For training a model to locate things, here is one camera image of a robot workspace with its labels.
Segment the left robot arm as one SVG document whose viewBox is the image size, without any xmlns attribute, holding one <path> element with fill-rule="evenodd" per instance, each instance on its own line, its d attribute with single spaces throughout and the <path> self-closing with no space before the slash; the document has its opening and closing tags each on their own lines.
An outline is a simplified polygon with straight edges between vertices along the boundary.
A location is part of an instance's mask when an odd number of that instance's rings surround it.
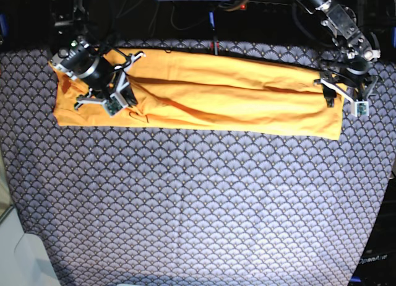
<svg viewBox="0 0 396 286">
<path fill-rule="evenodd" d="M 338 51 L 335 59 L 323 62 L 320 78 L 314 81 L 322 86 L 327 106 L 334 107 L 340 95 L 350 102 L 354 117 L 369 116 L 369 98 L 379 80 L 369 70 L 381 57 L 376 34 L 361 30 L 355 13 L 336 0 L 295 1 L 309 14 L 323 14 L 321 25 L 329 30 Z"/>
</svg>

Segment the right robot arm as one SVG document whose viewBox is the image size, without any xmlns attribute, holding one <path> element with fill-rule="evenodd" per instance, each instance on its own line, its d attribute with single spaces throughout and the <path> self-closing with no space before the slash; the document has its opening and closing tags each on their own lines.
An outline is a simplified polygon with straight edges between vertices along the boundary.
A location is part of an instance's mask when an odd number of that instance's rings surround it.
<svg viewBox="0 0 396 286">
<path fill-rule="evenodd" d="M 90 29 L 87 0 L 53 0 L 54 21 L 49 63 L 70 80 L 82 81 L 88 91 L 78 95 L 74 108 L 99 105 L 110 117 L 137 105 L 138 101 L 127 79 L 133 64 L 145 56 L 121 51 L 114 36 L 98 39 Z"/>
</svg>

